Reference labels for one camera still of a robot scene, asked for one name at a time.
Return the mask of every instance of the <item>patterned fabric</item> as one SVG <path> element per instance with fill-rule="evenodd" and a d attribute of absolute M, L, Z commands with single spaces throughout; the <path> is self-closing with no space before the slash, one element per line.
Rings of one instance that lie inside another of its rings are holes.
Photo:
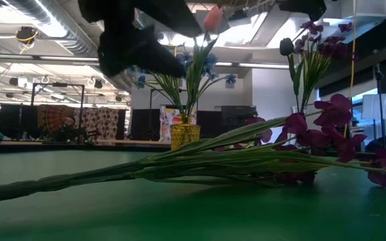
<path fill-rule="evenodd" d="M 171 141 L 171 125 L 180 124 L 180 113 L 177 109 L 166 108 L 166 106 L 160 106 L 160 140 L 159 141 Z M 198 116 L 197 110 L 192 111 L 192 117 L 190 117 L 190 124 L 195 125 Z"/>
<path fill-rule="evenodd" d="M 60 130 L 63 125 L 73 127 L 74 108 L 60 105 L 38 106 L 38 128 L 49 133 Z"/>
<path fill-rule="evenodd" d="M 78 126 L 80 109 L 75 110 L 75 123 Z M 98 145 L 114 145 L 114 143 L 97 143 L 96 140 L 115 140 L 119 110 L 109 108 L 83 108 L 82 127 L 86 131 L 98 131 L 99 135 L 93 137 L 93 143 Z"/>

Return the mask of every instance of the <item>yellow vase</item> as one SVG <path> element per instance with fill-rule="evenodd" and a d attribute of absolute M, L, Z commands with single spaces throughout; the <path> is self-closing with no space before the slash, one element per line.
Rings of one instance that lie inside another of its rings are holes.
<path fill-rule="evenodd" d="M 192 124 L 178 124 L 171 126 L 171 149 L 180 147 L 199 140 L 200 126 Z"/>

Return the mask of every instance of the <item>ceiling pipe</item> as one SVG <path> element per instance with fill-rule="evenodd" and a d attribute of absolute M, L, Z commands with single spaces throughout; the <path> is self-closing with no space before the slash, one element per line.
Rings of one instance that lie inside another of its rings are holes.
<path fill-rule="evenodd" d="M 3 0 L 16 12 L 29 17 L 49 37 L 75 41 L 58 43 L 75 56 L 97 56 L 97 46 L 55 0 Z"/>

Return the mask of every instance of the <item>green tabletop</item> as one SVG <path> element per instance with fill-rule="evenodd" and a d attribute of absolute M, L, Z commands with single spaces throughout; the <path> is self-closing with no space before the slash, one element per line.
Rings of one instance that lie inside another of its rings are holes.
<path fill-rule="evenodd" d="M 0 184 L 152 155 L 0 154 Z M 119 181 L 0 202 L 0 240 L 386 240 L 386 189 L 329 168 L 314 186 L 264 189 Z"/>

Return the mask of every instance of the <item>pink flower bud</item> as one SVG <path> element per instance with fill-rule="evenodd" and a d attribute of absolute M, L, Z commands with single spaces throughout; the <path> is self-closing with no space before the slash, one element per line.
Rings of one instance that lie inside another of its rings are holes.
<path fill-rule="evenodd" d="M 221 24 L 222 14 L 222 9 L 219 6 L 213 7 L 205 17 L 204 28 L 210 32 L 217 33 L 218 27 Z"/>

